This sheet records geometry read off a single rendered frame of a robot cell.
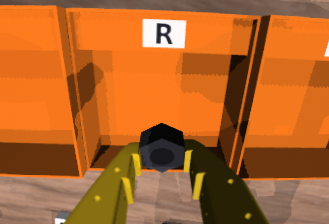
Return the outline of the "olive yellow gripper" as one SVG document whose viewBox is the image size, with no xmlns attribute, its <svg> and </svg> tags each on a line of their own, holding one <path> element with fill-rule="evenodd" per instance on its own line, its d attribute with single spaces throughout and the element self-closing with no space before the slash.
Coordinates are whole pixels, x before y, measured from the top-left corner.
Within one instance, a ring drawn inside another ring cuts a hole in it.
<svg viewBox="0 0 329 224">
<path fill-rule="evenodd" d="M 140 142 L 124 146 L 111 160 L 63 224 L 126 224 L 141 175 Z M 184 139 L 183 170 L 203 224 L 269 224 L 246 182 L 202 143 Z"/>
</svg>

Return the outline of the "white domino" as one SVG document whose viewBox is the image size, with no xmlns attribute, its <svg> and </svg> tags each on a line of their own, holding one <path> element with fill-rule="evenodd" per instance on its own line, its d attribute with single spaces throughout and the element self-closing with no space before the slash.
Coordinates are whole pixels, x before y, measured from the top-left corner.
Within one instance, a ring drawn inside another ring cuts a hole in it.
<svg viewBox="0 0 329 224">
<path fill-rule="evenodd" d="M 65 212 L 58 212 L 56 218 L 55 218 L 55 223 L 56 224 L 62 224 L 64 221 L 67 219 L 67 217 L 70 215 L 70 213 L 65 213 Z"/>
</svg>

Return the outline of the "dark grey hex nut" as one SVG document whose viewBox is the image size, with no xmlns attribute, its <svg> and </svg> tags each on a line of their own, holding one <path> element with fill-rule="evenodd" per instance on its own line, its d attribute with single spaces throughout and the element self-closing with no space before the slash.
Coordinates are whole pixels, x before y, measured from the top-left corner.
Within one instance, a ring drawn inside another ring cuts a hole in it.
<svg viewBox="0 0 329 224">
<path fill-rule="evenodd" d="M 159 123 L 141 132 L 139 149 L 142 166 L 165 172 L 183 165 L 183 131 Z"/>
</svg>

